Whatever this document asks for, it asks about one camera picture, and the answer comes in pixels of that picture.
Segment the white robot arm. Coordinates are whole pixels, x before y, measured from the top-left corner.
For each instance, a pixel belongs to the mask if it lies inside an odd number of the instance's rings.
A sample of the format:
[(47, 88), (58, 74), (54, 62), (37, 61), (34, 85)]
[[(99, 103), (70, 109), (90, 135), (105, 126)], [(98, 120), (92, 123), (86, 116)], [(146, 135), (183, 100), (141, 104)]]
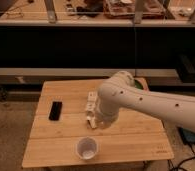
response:
[(195, 132), (195, 97), (147, 91), (135, 87), (127, 71), (119, 71), (90, 91), (85, 107), (89, 121), (110, 127), (127, 108)]

